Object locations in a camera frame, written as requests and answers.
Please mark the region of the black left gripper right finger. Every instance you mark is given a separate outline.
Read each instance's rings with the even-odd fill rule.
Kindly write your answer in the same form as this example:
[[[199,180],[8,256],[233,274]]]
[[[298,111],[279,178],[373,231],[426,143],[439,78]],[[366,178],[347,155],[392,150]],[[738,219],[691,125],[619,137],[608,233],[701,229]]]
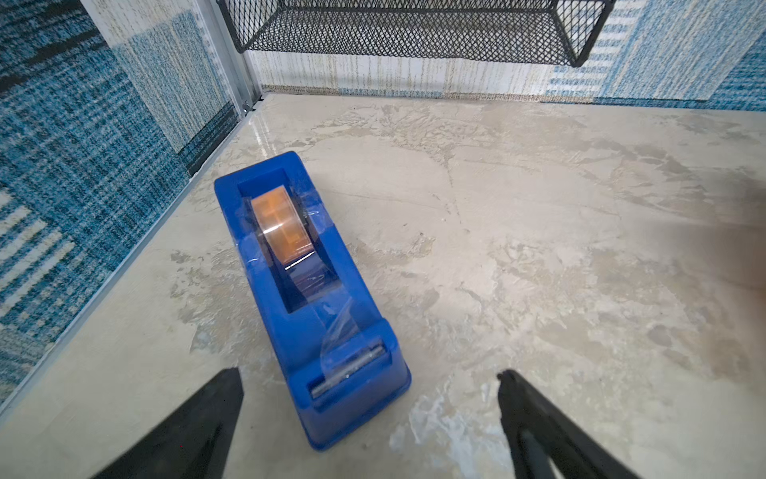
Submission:
[[[518,371],[497,374],[501,424],[518,478],[634,478]]]

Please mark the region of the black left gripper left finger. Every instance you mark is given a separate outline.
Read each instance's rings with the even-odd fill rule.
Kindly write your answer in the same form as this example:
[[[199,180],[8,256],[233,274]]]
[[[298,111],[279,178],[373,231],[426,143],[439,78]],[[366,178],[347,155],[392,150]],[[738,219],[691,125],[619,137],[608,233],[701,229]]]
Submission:
[[[98,478],[221,478],[243,405],[236,367],[216,374]]]

